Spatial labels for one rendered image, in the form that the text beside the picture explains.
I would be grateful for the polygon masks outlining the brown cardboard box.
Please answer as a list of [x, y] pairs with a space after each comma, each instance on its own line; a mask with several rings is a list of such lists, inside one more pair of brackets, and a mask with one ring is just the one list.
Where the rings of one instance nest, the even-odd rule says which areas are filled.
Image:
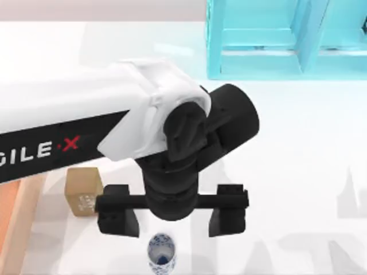
[[96, 197], [102, 193], [103, 183], [97, 167], [67, 169], [64, 195], [74, 216], [95, 216]]

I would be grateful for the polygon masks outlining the blue and white cup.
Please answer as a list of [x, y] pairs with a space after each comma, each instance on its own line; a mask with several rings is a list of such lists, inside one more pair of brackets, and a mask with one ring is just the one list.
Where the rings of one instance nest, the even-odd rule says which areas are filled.
[[176, 245], [166, 233], [154, 234], [147, 245], [149, 267], [154, 275], [170, 275], [176, 265]]

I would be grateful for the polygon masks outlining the shallow salmon-coloured box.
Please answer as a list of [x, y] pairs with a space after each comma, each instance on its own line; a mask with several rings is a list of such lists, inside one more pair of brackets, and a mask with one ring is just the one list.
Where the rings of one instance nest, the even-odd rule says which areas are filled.
[[0, 250], [18, 212], [25, 212], [27, 218], [34, 213], [46, 176], [43, 173], [0, 184]]

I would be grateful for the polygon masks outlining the light blue rack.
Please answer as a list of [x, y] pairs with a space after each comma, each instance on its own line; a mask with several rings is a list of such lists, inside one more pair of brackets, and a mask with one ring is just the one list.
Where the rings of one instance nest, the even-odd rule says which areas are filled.
[[206, 0], [212, 80], [367, 80], [367, 0]]

